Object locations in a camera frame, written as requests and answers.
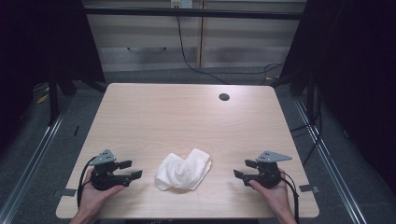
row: light wood surface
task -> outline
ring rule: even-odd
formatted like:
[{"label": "light wood surface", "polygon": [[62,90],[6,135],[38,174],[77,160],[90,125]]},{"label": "light wood surface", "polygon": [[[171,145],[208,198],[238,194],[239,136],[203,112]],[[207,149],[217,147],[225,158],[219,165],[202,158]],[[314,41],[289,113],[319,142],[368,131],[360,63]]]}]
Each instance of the light wood surface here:
[{"label": "light wood surface", "polygon": [[[219,95],[227,93],[229,101]],[[186,158],[193,148],[211,156],[212,166],[195,191],[159,191],[154,177],[171,152]],[[177,84],[111,84],[98,109],[67,188],[76,189],[86,162],[109,148],[118,161],[142,169],[142,178],[111,198],[105,218],[261,218],[272,217],[261,195],[233,176],[264,150],[293,157],[278,163],[297,186],[308,184],[274,90],[270,87]],[[300,217],[315,217],[312,192],[300,195]],[[289,191],[290,203],[293,206]],[[76,196],[63,196],[56,214],[73,217]]]}]

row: crumpled white cloth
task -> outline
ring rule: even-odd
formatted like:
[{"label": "crumpled white cloth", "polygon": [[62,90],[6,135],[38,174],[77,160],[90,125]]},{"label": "crumpled white cloth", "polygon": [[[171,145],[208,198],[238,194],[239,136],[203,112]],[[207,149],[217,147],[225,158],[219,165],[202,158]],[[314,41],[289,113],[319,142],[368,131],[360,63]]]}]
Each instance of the crumpled white cloth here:
[{"label": "crumpled white cloth", "polygon": [[212,161],[209,154],[194,148],[186,160],[170,153],[158,168],[155,185],[159,190],[195,190],[210,169]]}]

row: white object on floor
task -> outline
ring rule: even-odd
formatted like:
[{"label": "white object on floor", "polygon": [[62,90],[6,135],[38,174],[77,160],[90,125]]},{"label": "white object on floor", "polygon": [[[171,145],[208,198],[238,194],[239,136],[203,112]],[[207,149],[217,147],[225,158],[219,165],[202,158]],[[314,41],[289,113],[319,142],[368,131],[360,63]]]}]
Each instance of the white object on floor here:
[{"label": "white object on floor", "polygon": [[159,190],[195,190],[204,179],[212,164],[209,154],[194,148],[186,160],[170,153],[158,168],[155,185]]}]

